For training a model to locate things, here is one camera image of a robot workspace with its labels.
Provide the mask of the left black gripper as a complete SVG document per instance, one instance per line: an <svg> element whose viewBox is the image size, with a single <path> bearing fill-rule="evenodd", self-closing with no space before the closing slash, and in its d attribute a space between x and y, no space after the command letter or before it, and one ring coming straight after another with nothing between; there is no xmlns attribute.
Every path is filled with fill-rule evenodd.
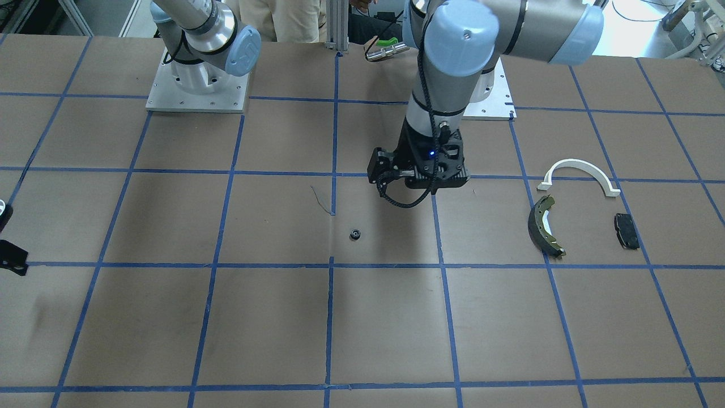
<svg viewBox="0 0 725 408"><path fill-rule="evenodd" d="M384 196L388 184L402 178L401 171L413 171L406 177L406 187L426 189L434 176L433 188L460 188L470 179L464 165L463 137L458 129L439 128L442 137L435 148L433 137L415 131L407 122L402 125L394 152L376 147L367 167L368 181Z"/></svg>

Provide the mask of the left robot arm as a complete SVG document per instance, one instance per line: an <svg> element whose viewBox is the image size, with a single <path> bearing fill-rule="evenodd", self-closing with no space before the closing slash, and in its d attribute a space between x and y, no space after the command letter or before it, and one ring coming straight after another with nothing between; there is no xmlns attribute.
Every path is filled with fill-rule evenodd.
<svg viewBox="0 0 725 408"><path fill-rule="evenodd" d="M368 180L387 197L404 179L423 196L460 188L470 178L464 165L460 122L481 89L491 83L502 55L552 64L580 65L598 46L604 2L409 1L404 42L414 46L417 74L399 142L377 147Z"/></svg>

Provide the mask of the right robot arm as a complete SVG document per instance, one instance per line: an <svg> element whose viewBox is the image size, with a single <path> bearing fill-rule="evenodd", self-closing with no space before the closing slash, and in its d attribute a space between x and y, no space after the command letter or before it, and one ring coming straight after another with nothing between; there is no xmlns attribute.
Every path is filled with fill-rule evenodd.
<svg viewBox="0 0 725 408"><path fill-rule="evenodd" d="M261 34L221 1L153 1L150 12L167 56L147 108L151 111L241 113Z"/></svg>

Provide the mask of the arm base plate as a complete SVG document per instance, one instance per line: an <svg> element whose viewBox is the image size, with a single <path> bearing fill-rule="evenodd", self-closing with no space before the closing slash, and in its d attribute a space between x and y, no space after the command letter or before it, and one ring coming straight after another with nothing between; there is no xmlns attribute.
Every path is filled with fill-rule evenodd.
<svg viewBox="0 0 725 408"><path fill-rule="evenodd" d="M500 58L495 62L479 75L464 120L507 121L517 117L504 66Z"/></svg>
<svg viewBox="0 0 725 408"><path fill-rule="evenodd" d="M230 75L202 62L160 62L148 93L148 111L163 113L238 113L246 108L251 73Z"/></svg>

